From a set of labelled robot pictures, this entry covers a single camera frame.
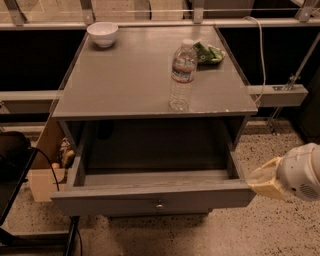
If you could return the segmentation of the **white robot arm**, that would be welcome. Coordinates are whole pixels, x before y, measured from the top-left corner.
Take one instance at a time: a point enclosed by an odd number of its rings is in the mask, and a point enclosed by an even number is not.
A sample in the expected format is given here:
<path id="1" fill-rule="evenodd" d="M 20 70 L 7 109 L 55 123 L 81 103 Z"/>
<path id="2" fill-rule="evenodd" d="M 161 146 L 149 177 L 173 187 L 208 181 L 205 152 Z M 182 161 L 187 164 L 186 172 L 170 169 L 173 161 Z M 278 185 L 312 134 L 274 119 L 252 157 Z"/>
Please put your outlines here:
<path id="1" fill-rule="evenodd" d="M 285 200 L 320 200 L 320 145 L 295 147 L 254 170 L 246 180 L 258 195 Z"/>

